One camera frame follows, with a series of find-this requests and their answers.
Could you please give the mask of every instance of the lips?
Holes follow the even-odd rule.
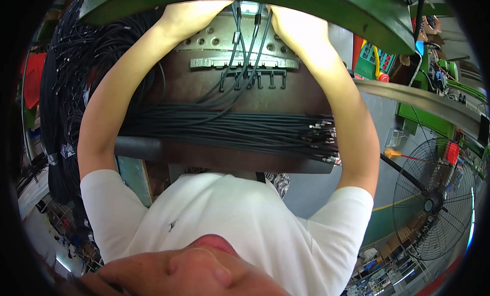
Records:
[[[220,237],[216,234],[206,234],[194,242],[192,242],[189,246],[199,246],[199,245],[207,245],[211,246],[215,249],[224,251],[237,259],[241,259],[237,252],[233,249],[233,247],[226,241],[224,238]]]

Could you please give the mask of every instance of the white t-shirt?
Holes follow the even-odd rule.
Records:
[[[217,234],[294,296],[342,293],[373,206],[366,190],[345,187],[301,219],[271,183],[216,173],[181,176],[149,209],[112,170],[89,173],[80,188],[105,263]]]

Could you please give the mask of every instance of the fan guard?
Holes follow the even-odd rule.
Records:
[[[475,173],[469,154],[446,138],[425,141],[410,157],[417,159],[408,158],[402,170],[419,183],[398,175],[393,224],[411,256],[433,260],[447,254],[470,223]]]

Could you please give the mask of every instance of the forearm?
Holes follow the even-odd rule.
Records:
[[[150,69],[177,44],[165,38],[161,30],[158,26],[150,28],[116,62],[95,89],[80,126],[79,158],[114,154],[116,137],[134,91]],[[113,163],[110,166],[105,168],[112,169]]]
[[[342,178],[338,188],[355,180],[370,184],[374,196],[379,171],[379,140],[371,115],[335,49],[298,54],[328,99],[335,120],[337,142],[342,158]]]

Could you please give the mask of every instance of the worker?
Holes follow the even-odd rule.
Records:
[[[311,218],[294,216],[270,183],[218,173],[183,175],[146,208],[117,172],[116,137],[141,80],[229,4],[167,5],[90,98],[77,148],[80,188],[105,266],[80,281],[97,295],[337,296],[350,279],[371,216],[380,148],[320,18],[270,6],[275,33],[322,87],[335,118],[342,173]]]

